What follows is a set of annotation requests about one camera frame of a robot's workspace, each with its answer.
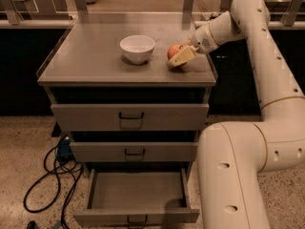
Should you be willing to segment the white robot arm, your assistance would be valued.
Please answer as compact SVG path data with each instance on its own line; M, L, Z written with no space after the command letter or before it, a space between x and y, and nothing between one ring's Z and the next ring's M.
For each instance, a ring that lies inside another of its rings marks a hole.
M233 0L177 49L173 67L238 39L247 43L259 100L258 122L207 127L197 148L204 229L270 229L257 175L305 161L305 95L273 40L264 0Z

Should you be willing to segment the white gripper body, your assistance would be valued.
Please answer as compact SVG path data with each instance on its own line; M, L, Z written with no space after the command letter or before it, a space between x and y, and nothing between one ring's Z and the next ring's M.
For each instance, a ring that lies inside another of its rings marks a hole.
M191 36L191 43L198 53L209 53L218 48L213 35L213 24L205 23Z

